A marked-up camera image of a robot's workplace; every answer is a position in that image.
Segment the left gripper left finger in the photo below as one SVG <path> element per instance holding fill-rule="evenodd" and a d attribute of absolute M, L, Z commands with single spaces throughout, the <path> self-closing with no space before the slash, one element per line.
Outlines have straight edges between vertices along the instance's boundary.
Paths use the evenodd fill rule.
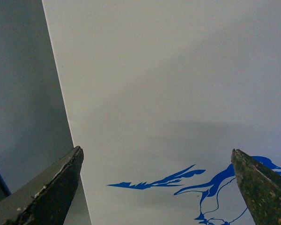
<path fill-rule="evenodd" d="M 77 146 L 0 202 L 0 225 L 62 225 L 75 196 L 84 154 Z"/>

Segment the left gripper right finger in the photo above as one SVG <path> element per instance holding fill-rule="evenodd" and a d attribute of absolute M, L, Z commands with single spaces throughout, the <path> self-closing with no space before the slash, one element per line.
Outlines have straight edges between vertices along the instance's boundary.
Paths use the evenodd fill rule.
<path fill-rule="evenodd" d="M 257 225 L 281 225 L 281 175 L 239 149 L 231 155 L 237 185 Z"/>

